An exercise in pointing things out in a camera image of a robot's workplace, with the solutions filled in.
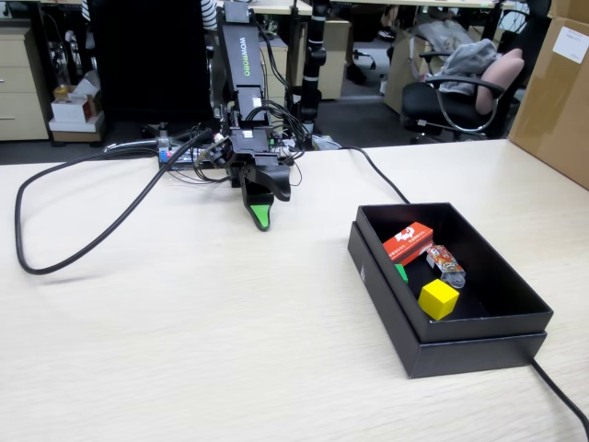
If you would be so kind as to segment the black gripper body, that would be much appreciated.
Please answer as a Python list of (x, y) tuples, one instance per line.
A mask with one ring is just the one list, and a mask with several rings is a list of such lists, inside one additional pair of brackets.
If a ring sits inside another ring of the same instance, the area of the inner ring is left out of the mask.
[(229, 170), (234, 178), (241, 174), (252, 182), (269, 182), (278, 166), (277, 153), (270, 147), (267, 129), (236, 129), (229, 136)]

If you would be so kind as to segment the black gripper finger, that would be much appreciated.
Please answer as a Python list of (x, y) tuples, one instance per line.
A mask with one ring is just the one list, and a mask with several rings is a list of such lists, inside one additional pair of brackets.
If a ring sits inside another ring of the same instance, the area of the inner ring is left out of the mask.
[(256, 156), (252, 180), (268, 189), (278, 200), (291, 199), (290, 169), (277, 157)]
[(260, 231), (267, 231), (271, 226), (270, 214), (274, 196), (266, 187), (243, 178), (241, 180), (242, 199), (251, 215), (255, 226)]

